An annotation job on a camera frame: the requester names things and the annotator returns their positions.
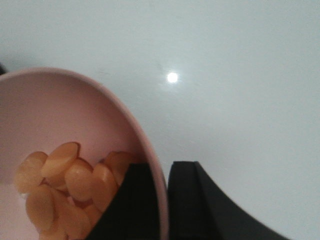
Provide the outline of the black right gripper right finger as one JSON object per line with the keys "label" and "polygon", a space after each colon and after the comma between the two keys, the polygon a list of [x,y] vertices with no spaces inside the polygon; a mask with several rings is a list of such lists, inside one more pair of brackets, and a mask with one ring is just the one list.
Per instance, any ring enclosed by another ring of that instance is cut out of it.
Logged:
{"label": "black right gripper right finger", "polygon": [[234,203],[197,161],[175,161],[168,178],[171,240],[283,240]]}

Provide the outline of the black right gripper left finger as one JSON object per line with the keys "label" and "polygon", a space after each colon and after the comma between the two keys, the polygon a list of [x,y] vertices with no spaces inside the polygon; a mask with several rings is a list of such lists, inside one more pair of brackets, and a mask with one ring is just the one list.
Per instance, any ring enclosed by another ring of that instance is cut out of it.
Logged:
{"label": "black right gripper left finger", "polygon": [[88,240],[158,240],[158,199],[147,163],[130,164],[107,210]]}

